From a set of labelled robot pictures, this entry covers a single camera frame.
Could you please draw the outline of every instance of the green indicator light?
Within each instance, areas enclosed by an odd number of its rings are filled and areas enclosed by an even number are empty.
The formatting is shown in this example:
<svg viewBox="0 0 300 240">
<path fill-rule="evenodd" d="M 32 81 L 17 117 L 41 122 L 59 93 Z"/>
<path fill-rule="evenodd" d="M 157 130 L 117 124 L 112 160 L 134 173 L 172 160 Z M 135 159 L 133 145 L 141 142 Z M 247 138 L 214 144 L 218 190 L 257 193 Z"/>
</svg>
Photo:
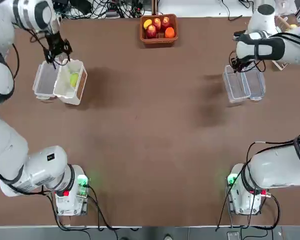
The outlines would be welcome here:
<svg viewBox="0 0 300 240">
<path fill-rule="evenodd" d="M 78 175 L 78 185 L 83 186 L 88 184 L 88 178 L 86 175 Z"/>
<path fill-rule="evenodd" d="M 236 174 L 236 173 L 231 173 L 231 174 L 227 177 L 228 184 L 229 184 L 230 186 L 233 185 L 237 177 L 238 177 L 238 174 Z"/>
</svg>

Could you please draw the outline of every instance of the clear plastic box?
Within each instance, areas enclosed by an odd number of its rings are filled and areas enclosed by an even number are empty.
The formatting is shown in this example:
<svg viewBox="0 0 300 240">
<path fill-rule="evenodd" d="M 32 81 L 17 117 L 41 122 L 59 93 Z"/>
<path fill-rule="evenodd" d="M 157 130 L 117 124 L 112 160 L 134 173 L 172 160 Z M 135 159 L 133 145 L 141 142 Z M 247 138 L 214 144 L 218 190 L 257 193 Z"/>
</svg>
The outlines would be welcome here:
<svg viewBox="0 0 300 240">
<path fill-rule="evenodd" d="M 230 65 L 225 66 L 223 80 L 230 103 L 246 99 L 260 101 L 266 92 L 265 78 L 257 68 L 247 72 L 236 72 Z"/>
</svg>

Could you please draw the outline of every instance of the plastic container lid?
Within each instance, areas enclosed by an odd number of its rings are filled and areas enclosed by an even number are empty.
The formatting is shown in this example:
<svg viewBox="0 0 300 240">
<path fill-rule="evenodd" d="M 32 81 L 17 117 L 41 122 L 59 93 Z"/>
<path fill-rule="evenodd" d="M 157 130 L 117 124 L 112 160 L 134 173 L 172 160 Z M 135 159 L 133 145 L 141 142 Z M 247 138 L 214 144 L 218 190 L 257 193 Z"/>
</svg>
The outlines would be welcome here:
<svg viewBox="0 0 300 240">
<path fill-rule="evenodd" d="M 58 77 L 59 65 L 48 64 L 44 61 L 39 65 L 33 83 L 33 91 L 38 99 L 47 100 L 54 97 L 55 82 Z"/>
<path fill-rule="evenodd" d="M 244 74 L 234 73 L 230 65 L 225 66 L 223 80 L 231 103 L 242 102 L 251 96 L 251 91 Z"/>
</svg>

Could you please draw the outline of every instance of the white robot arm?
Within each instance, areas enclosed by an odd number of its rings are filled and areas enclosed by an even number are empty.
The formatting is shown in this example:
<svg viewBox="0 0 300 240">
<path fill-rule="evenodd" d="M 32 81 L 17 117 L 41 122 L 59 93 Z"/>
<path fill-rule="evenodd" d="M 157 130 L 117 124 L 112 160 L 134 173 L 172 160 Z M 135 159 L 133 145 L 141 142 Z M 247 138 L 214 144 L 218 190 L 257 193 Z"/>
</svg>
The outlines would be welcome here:
<svg viewBox="0 0 300 240">
<path fill-rule="evenodd" d="M 13 74 L 5 57 L 14 43 L 14 25 L 31 31 L 43 31 L 49 45 L 44 55 L 49 63 L 60 54 L 69 57 L 71 47 L 59 33 L 59 22 L 51 0 L 4 0 L 0 2 L 0 103 L 15 89 Z M 0 188 L 9 197 L 30 195 L 41 186 L 54 192 L 59 215 L 81 215 L 88 184 L 78 165 L 68 164 L 60 146 L 47 147 L 28 155 L 28 143 L 17 131 L 0 119 Z"/>
<path fill-rule="evenodd" d="M 263 0 L 247 31 L 234 34 L 236 57 L 230 60 L 234 71 L 245 71 L 262 60 L 300 64 L 300 27 L 278 33 L 274 5 L 273 0 Z M 236 164 L 227 180 L 231 210 L 238 215 L 258 214 L 265 190 L 300 186 L 300 135 L 260 151 L 246 166 Z"/>
</svg>

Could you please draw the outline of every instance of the orange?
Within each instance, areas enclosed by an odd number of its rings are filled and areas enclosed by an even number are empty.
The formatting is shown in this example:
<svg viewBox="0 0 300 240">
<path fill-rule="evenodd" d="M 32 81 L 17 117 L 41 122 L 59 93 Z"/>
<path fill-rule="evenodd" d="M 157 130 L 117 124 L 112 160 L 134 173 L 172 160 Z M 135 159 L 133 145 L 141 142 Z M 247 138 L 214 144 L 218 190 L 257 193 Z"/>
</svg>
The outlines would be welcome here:
<svg viewBox="0 0 300 240">
<path fill-rule="evenodd" d="M 174 38 L 175 37 L 175 30 L 173 27 L 168 27 L 165 32 L 164 32 L 164 36 L 166 38 Z"/>
</svg>

